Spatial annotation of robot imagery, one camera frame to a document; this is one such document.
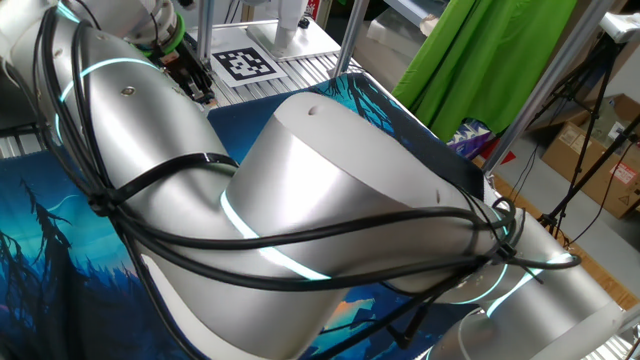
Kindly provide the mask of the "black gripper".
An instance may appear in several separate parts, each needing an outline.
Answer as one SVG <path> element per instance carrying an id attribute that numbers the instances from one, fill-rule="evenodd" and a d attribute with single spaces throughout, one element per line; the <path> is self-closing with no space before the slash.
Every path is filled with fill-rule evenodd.
<path id="1" fill-rule="evenodd" d="M 169 76 L 194 101 L 203 106 L 216 107 L 218 101 L 211 86 L 209 73 L 202 63 L 196 59 L 190 45 L 180 43 L 173 51 L 159 58 Z"/>

